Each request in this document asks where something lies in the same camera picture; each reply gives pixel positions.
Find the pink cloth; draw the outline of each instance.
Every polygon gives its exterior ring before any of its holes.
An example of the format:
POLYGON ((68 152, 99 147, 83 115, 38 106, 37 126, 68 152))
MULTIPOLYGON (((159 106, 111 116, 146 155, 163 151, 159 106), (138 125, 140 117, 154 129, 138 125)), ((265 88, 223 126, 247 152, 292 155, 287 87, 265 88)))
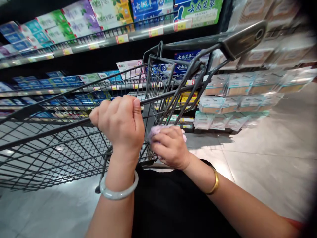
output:
MULTIPOLYGON (((150 133, 149 133, 149 139, 150 139, 150 144, 153 143, 152 141, 152 137, 158 133, 160 133, 160 131, 164 128, 169 128, 171 127, 172 125, 158 125, 158 126, 153 126, 150 130, 150 133)), ((183 139, 184 141, 186 142, 187 138, 186 138, 186 135, 184 134, 185 131, 182 129, 182 132, 183 132, 183 139)))

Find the shopping cart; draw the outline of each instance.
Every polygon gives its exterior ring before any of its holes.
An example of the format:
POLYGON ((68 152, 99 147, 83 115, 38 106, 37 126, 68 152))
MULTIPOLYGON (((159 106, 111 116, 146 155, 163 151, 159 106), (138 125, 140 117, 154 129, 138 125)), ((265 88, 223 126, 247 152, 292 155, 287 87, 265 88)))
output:
POLYGON ((166 45, 160 42, 144 53, 143 62, 147 63, 13 112, 0 121, 0 187, 33 191, 92 175, 103 176, 109 165, 112 146, 90 123, 88 115, 104 98, 111 100, 124 94, 141 99, 146 130, 139 162, 153 164, 154 154, 147 138, 150 128, 158 124, 176 125, 184 112, 195 107, 212 75, 257 46, 265 31, 266 22, 263 21, 237 33, 166 45), (204 50, 190 62, 163 57, 170 50, 198 49, 204 50), (227 60, 209 72, 210 66, 200 58, 215 49, 220 49, 227 60), (174 74, 177 65, 187 68, 181 78, 174 74), (116 81, 120 76, 125 80, 116 81), (191 103, 198 88, 201 88, 198 96, 191 103), (189 92, 185 103, 179 101, 183 92, 189 92), (93 100, 92 94, 100 99, 93 100))

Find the tiled floor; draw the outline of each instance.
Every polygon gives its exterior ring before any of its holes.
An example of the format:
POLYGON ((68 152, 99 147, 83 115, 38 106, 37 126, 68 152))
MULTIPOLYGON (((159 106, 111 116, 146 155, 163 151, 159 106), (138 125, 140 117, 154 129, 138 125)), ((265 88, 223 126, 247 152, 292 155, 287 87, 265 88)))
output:
MULTIPOLYGON (((237 135, 187 134, 189 150, 278 214, 303 221, 317 179, 317 84, 288 95, 254 129, 237 135)), ((4 191, 0 237, 83 237, 99 176, 37 192, 4 191)))

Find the hand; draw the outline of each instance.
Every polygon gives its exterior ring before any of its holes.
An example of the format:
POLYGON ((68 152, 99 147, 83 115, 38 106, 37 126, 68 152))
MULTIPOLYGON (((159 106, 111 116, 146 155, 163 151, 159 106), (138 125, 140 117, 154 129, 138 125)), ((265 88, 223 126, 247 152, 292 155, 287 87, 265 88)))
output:
POLYGON ((112 143, 117 160, 137 163, 144 142, 144 123, 138 98, 124 95, 112 102, 102 101, 99 107, 92 110, 89 118, 112 143))
POLYGON ((164 128, 152 137, 151 149, 161 161, 175 169, 184 170, 190 163, 190 152, 183 139, 183 132, 178 126, 164 128))

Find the black shirt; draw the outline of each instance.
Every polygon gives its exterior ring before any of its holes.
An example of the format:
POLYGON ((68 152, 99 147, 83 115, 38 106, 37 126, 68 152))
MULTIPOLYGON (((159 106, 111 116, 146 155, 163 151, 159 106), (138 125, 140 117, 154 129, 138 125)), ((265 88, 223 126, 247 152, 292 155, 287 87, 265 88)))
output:
POLYGON ((239 237, 182 171, 159 173, 140 165, 136 170, 139 184, 135 190, 132 237, 239 237))

